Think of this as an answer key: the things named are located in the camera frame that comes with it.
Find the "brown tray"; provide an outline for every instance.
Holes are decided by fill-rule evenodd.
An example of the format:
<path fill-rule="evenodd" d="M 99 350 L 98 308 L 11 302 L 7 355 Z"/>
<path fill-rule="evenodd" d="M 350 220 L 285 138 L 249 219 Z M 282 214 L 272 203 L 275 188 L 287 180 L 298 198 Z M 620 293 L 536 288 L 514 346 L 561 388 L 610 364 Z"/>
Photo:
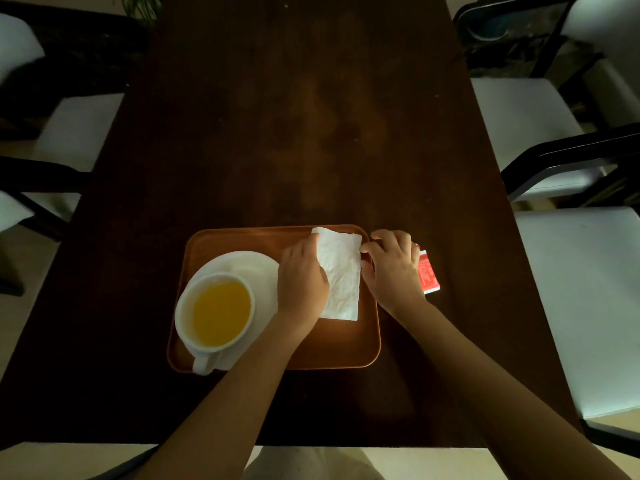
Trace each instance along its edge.
<path fill-rule="evenodd" d="M 317 226 L 256 227 L 201 230 L 187 242 L 178 286 L 180 297 L 191 277 L 213 258 L 232 251 L 256 251 L 280 261 L 282 250 L 311 233 Z M 336 232 L 360 234 L 368 242 L 367 233 L 355 225 L 325 226 Z M 378 307 L 369 288 L 360 278 L 358 320 L 320 318 L 308 337 L 289 361 L 288 369 L 347 369 L 366 367 L 380 353 Z M 178 338 L 172 322 L 166 357 L 178 372 L 192 373 L 193 357 Z"/>

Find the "orange juice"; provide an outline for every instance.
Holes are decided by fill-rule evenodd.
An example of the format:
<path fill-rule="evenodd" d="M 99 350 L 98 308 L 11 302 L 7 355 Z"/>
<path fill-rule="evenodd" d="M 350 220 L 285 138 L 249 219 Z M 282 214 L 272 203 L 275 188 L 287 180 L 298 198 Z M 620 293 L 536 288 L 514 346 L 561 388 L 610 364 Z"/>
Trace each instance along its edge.
<path fill-rule="evenodd" d="M 206 347 L 220 347 L 235 339 L 251 313 L 249 292 L 229 281 L 204 291 L 193 307 L 193 329 Z"/>

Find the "hand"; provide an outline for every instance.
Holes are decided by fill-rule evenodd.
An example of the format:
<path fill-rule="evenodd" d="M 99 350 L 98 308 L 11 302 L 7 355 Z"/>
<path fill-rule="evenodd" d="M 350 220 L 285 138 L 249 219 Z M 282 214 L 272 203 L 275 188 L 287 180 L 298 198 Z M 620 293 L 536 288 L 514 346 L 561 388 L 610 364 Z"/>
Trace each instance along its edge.
<path fill-rule="evenodd" d="M 273 318 L 296 347 L 309 334 L 329 296 L 329 281 L 316 256 L 313 233 L 282 253 L 278 268 L 278 313 Z"/>
<path fill-rule="evenodd" d="M 384 249 L 374 241 L 360 247 L 373 261 L 373 266 L 362 261 L 362 277 L 380 306 L 398 319 L 408 307 L 425 302 L 418 277 L 420 247 L 403 231 L 381 229 L 372 232 L 371 238 L 382 240 Z"/>

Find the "white cup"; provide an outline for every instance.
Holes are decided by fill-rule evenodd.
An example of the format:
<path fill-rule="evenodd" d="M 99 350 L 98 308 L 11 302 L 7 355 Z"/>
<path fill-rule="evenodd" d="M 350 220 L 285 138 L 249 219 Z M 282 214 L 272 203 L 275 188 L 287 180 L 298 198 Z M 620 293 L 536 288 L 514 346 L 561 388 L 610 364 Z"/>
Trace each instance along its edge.
<path fill-rule="evenodd" d="M 195 330 L 193 329 L 193 307 L 204 291 L 217 283 L 228 283 L 229 281 L 240 283 L 244 286 L 247 293 L 249 293 L 249 299 L 251 300 L 249 319 L 246 321 L 242 331 L 238 333 L 233 340 L 218 347 L 206 346 L 202 343 L 202 340 L 198 338 Z M 254 313 L 255 297 L 253 296 L 251 286 L 249 286 L 249 283 L 247 283 L 244 278 L 241 278 L 236 274 L 212 273 L 187 284 L 178 299 L 178 304 L 175 307 L 175 329 L 178 332 L 178 337 L 180 337 L 189 353 L 193 355 L 195 359 L 193 362 L 193 371 L 201 376 L 210 374 L 215 368 L 218 359 L 220 359 L 222 350 L 235 344 L 240 340 L 240 338 L 242 338 L 247 329 L 249 329 Z"/>

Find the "white saucer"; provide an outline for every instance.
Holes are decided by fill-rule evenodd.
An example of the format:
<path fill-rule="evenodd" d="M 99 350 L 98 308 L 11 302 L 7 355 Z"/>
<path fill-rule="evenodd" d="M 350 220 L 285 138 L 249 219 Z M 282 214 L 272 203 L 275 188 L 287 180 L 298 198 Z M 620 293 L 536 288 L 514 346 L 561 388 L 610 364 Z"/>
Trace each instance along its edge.
<path fill-rule="evenodd" d="M 219 359 L 215 361 L 215 369 L 228 371 L 258 338 L 278 311 L 278 263 L 254 251 L 235 251 L 218 256 L 206 263 L 197 270 L 189 282 L 211 273 L 239 275 L 249 283 L 255 296 L 255 314 L 250 327 L 240 340 L 223 350 Z"/>

